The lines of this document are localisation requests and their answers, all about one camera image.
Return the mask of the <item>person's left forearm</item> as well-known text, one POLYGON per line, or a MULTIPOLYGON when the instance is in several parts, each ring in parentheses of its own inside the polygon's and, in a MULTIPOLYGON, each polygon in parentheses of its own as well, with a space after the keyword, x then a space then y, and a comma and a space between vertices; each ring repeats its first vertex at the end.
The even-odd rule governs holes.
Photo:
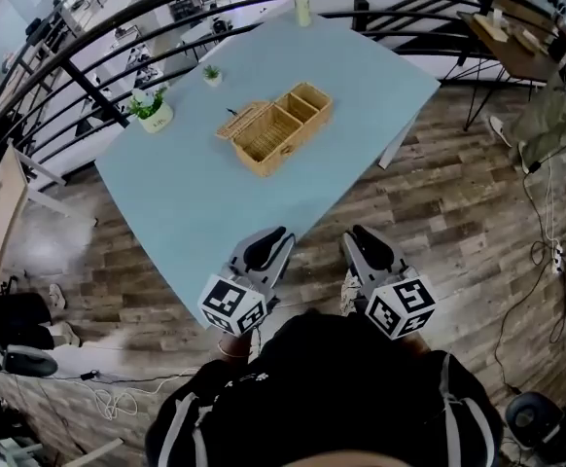
POLYGON ((251 331, 240 336, 224 333, 217 343, 217 347, 224 359, 230 361, 247 360, 251 354, 252 337, 251 331))

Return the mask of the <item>person's right forearm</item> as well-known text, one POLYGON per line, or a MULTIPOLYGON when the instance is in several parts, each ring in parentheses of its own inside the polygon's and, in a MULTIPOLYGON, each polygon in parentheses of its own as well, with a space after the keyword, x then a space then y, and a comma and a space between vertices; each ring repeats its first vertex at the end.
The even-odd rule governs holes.
POLYGON ((419 357, 431 351, 430 346, 418 333, 400 338, 399 343, 403 350, 414 357, 419 357))

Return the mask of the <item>light blue table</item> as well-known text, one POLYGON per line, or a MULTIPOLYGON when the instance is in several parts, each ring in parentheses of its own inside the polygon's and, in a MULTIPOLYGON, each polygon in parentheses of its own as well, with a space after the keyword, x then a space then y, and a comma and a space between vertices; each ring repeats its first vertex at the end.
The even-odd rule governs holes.
MULTIPOLYGON (((125 125, 129 91, 112 93, 119 81, 133 77, 141 90, 156 88, 194 69, 174 66, 148 80, 142 71, 179 54, 192 58, 210 44, 247 33, 269 16, 267 4, 284 8, 293 0, 242 0, 227 5, 200 6, 152 31, 128 29, 135 20, 164 4, 178 6, 188 0, 140 0, 75 39, 58 53, 47 53, 41 65, 19 66, 23 79, 7 93, 0 88, 0 160, 9 143, 28 157, 38 152, 49 161, 58 154, 115 124, 125 125)), ((421 20, 460 26, 449 13, 456 6, 487 10, 492 0, 353 0, 347 8, 322 12, 324 18, 348 19, 352 30, 379 42, 402 38, 397 54, 451 56, 460 49, 449 41, 464 40, 463 33, 442 27, 416 30, 421 20)))

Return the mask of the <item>dark wooden desk black legs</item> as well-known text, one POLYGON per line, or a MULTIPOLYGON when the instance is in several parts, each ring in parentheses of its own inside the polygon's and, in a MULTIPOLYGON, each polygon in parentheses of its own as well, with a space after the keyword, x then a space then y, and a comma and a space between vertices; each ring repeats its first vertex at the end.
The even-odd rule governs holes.
POLYGON ((491 95, 510 85, 527 86, 545 83, 558 62, 548 52, 556 38, 553 23, 546 11, 525 0, 492 0, 473 12, 459 11, 466 26, 466 41, 457 61, 445 75, 445 84, 474 77, 473 87, 487 88, 481 102, 471 97, 467 130, 476 120, 491 95), (509 35, 506 43, 494 41, 473 19, 474 14, 487 16, 509 35))

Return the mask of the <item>black round device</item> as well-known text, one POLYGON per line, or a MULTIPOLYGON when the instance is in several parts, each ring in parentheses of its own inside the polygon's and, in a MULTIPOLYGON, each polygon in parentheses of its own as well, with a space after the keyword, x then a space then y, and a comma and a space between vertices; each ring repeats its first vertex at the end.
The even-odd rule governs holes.
POLYGON ((558 430, 563 416, 563 411, 551 399, 534 391, 517 395, 505 410, 509 430, 526 449, 547 442, 558 430))

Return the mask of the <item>woven wicker basket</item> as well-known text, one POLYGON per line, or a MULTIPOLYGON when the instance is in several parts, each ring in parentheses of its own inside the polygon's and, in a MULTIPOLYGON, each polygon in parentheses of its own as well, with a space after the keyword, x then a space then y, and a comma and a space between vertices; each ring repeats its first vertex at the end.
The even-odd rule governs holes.
POLYGON ((230 142, 248 169, 267 177, 329 121, 333 105, 329 95, 302 82, 274 101, 232 112, 216 136, 230 142))

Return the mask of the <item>light wooden board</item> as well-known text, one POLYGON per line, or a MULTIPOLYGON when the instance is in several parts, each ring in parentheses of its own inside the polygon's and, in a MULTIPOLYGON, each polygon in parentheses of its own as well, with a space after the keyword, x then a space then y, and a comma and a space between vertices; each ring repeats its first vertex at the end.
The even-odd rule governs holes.
POLYGON ((480 14, 473 15, 474 21, 496 42, 506 43, 509 35, 501 28, 494 24, 492 19, 480 14))

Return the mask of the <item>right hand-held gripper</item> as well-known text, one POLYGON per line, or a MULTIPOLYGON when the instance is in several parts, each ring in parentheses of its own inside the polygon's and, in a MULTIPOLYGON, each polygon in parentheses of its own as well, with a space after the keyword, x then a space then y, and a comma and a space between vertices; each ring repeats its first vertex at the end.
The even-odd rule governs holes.
POLYGON ((364 290, 372 290, 365 315, 390 340, 421 330, 437 307, 430 279, 408 268, 398 280, 385 280, 376 286, 381 270, 403 270, 405 258, 377 230, 354 225, 345 233, 345 256, 364 290))

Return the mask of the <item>large potted plant white pot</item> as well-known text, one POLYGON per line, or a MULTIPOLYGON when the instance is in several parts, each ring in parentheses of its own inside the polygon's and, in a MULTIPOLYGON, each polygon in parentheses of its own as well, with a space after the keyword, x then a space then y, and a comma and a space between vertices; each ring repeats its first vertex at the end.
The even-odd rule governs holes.
POLYGON ((148 133, 157 133, 173 119, 173 110, 165 101, 166 87, 149 90, 133 89, 128 112, 148 133))

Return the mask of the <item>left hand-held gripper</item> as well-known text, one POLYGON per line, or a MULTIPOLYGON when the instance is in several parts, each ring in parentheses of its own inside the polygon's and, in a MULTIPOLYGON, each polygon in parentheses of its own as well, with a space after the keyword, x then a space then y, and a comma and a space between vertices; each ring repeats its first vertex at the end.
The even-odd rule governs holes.
POLYGON ((296 245, 285 227, 260 230, 242 239, 218 274, 211 274, 197 306, 210 325, 241 336, 267 315, 296 245))

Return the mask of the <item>white plank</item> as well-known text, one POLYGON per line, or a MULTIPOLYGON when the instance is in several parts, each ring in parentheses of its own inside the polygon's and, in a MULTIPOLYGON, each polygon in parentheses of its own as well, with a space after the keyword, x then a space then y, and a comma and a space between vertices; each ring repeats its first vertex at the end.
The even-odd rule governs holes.
POLYGON ((112 452, 113 450, 117 449, 123 444, 124 441, 121 438, 117 438, 98 449, 95 449, 89 453, 80 456, 79 458, 76 458, 74 460, 71 460, 63 464, 62 467, 85 467, 86 465, 90 464, 93 460, 96 460, 99 457, 112 452))

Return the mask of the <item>person's black shirt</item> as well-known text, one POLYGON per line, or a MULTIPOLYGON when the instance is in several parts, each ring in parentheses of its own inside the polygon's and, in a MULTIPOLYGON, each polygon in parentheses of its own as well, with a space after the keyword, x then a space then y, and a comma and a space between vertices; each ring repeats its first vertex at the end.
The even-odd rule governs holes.
POLYGON ((148 467, 495 467, 503 424, 450 353, 310 310, 247 360, 221 354, 161 405, 148 467))

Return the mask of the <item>white table leg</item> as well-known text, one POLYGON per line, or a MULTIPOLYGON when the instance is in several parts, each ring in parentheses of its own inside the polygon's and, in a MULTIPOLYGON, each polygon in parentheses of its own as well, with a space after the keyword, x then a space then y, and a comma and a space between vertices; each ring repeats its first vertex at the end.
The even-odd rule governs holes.
POLYGON ((386 149, 382 153, 377 165, 382 168, 386 169, 392 159, 396 156, 397 152, 399 151, 400 147, 402 146, 403 142, 406 140, 406 137, 413 127, 416 118, 413 117, 408 124, 399 132, 399 134, 387 145, 386 149))

